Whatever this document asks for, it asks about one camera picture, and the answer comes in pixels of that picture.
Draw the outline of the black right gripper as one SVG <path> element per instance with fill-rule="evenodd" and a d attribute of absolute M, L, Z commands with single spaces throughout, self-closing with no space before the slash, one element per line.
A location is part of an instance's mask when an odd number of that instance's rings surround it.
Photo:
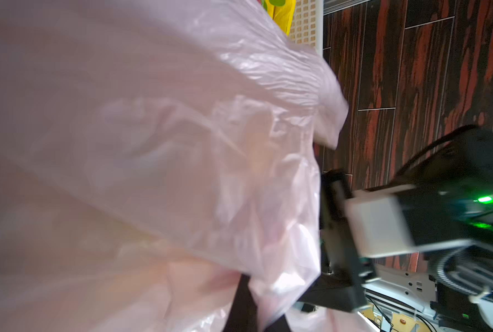
<path fill-rule="evenodd" d="M 412 185 L 401 195 L 417 246 L 451 244 L 493 250 L 493 132 L 463 126 L 416 153 L 390 187 Z M 345 202 L 353 197 L 347 175 L 321 176 L 321 275 L 300 302 L 346 313 L 368 306 L 364 284 L 377 280 L 372 260 L 360 257 Z"/>

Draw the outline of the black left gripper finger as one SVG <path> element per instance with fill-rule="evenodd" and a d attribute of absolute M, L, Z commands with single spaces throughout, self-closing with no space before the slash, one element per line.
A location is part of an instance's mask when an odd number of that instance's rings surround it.
<path fill-rule="evenodd" d="M 223 332 L 256 332 L 257 306 L 249 290 L 250 277 L 241 275 Z"/>

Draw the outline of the pink plastic bag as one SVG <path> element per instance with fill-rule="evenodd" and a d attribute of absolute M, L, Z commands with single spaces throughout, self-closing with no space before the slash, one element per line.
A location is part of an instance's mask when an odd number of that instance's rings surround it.
<path fill-rule="evenodd" d="M 348 106 L 255 1 L 0 1 L 0 331 L 267 326 L 320 276 Z"/>

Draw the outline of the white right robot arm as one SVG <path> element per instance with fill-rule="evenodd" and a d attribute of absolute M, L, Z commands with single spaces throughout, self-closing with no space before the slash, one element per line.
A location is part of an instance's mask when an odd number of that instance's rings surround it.
<path fill-rule="evenodd" d="M 321 178 L 321 276 L 300 297 L 347 313 L 374 306 L 385 331 L 493 331 L 493 132 L 452 131 L 388 184 Z"/>

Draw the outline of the yellow fake banana bunch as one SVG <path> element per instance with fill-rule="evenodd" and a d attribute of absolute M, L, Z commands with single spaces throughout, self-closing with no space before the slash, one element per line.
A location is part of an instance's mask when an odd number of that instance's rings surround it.
<path fill-rule="evenodd" d="M 261 0 L 262 7 L 270 18 L 289 35 L 296 9 L 296 0 Z"/>

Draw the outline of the white perforated plastic basket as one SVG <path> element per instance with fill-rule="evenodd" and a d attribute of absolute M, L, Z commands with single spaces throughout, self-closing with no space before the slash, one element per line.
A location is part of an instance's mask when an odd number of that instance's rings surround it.
<path fill-rule="evenodd" d="M 318 55 L 323 52 L 323 0 L 297 0 L 289 38 L 309 45 Z"/>

